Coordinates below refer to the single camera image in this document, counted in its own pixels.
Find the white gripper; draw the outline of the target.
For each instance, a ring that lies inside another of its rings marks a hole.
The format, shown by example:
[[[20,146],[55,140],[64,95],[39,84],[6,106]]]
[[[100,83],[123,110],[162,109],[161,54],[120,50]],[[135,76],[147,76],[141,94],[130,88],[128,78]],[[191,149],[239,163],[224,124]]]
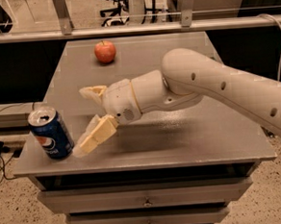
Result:
[[[127,125],[141,118],[141,111],[131,81],[128,79],[113,83],[108,88],[83,87],[79,93],[84,99],[102,105],[107,114],[102,117],[95,115],[91,119],[73,148],[75,157],[82,158],[94,151],[97,146],[115,134],[119,124]]]

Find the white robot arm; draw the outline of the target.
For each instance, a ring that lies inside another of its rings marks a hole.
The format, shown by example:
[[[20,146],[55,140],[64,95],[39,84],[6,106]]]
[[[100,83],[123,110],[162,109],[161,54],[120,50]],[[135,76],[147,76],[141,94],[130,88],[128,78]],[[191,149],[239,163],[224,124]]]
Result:
[[[83,87],[105,114],[93,117],[74,146],[84,157],[112,137],[120,125],[154,111],[177,111],[211,97],[281,137],[281,82],[240,71],[190,49],[166,53],[159,70],[111,86]]]

